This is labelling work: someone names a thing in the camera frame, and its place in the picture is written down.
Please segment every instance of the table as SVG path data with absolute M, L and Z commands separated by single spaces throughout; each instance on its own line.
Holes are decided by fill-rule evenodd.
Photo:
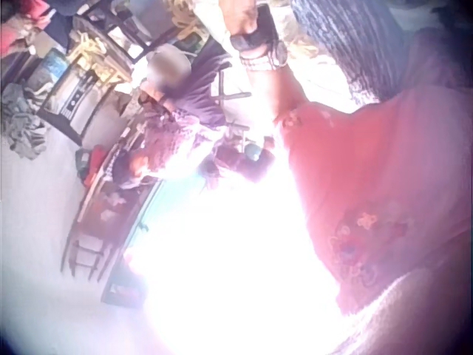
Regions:
M 123 245 L 128 235 L 127 229 L 131 228 L 143 203 L 146 202 L 149 192 L 154 186 L 150 185 L 139 189 L 121 191 L 108 179 L 106 170 L 115 159 L 115 153 L 120 149 L 129 149 L 141 134 L 139 130 L 135 129 L 134 122 L 132 121 L 123 131 L 119 142 L 112 147 L 101 164 L 92 185 L 81 201 L 67 236 L 61 258 L 61 272 L 64 271 L 64 266 L 69 256 L 69 268 L 73 277 L 75 276 L 76 268 L 80 266 L 90 268 L 89 280 L 91 280 L 92 276 L 99 269 L 100 262 L 106 256 L 97 278 L 97 281 L 100 281 L 109 264 Z M 114 198 L 123 199 L 124 201 L 117 204 L 113 201 L 110 202 L 113 194 L 118 196 Z M 96 250 L 82 246 L 80 242 L 84 241 L 81 239 L 84 235 L 101 240 L 101 249 Z M 85 264 L 79 262 L 79 252 L 93 255 L 95 257 L 94 263 Z

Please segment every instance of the person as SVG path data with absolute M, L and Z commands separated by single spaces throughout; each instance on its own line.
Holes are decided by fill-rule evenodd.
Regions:
M 232 173 L 251 183 L 258 183 L 266 176 L 276 160 L 274 149 L 273 137 L 265 137 L 263 147 L 257 154 L 239 152 L 234 146 L 223 143 L 216 147 L 215 154 L 211 158 L 204 160 L 200 171 L 208 179 L 210 189 L 219 187 L 221 179 L 231 176 Z
M 292 6 L 306 32 L 315 31 L 313 7 L 321 4 L 293 0 Z M 442 75 L 430 72 L 424 80 L 418 64 L 432 50 L 411 47 L 397 53 L 405 55 L 399 76 L 408 84 L 345 114 L 307 100 L 255 0 L 220 0 L 220 8 L 253 94 L 270 108 L 314 250 L 340 285 L 344 314 L 360 311 L 411 270 L 440 263 L 450 248 L 471 248 L 472 91 L 442 79 L 442 71 L 457 67 L 429 67 Z M 364 56 L 348 59 L 361 63 Z
M 114 182 L 130 188 L 146 176 L 168 180 L 197 170 L 226 131 L 225 113 L 211 98 L 211 84 L 227 58 L 210 37 L 183 81 L 163 87 L 146 79 L 140 85 L 143 111 L 137 119 L 146 123 L 143 146 L 121 152 Z

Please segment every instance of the pink fabric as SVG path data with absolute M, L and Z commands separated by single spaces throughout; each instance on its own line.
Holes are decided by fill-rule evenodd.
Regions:
M 471 228 L 472 93 L 417 87 L 352 115 L 306 104 L 279 122 L 342 311 Z

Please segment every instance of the fabric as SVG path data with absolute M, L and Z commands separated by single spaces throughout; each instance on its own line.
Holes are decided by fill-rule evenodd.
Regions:
M 225 127 L 211 129 L 182 109 L 172 113 L 145 104 L 144 150 L 152 157 L 150 170 L 162 179 L 176 178 L 195 170 L 223 136 Z
M 352 115 L 305 104 L 278 122 L 343 311 L 471 229 L 471 94 L 417 87 Z
M 1 94 L 1 133 L 20 157 L 36 159 L 46 150 L 47 126 L 34 113 L 39 98 L 26 99 L 23 87 L 8 84 Z

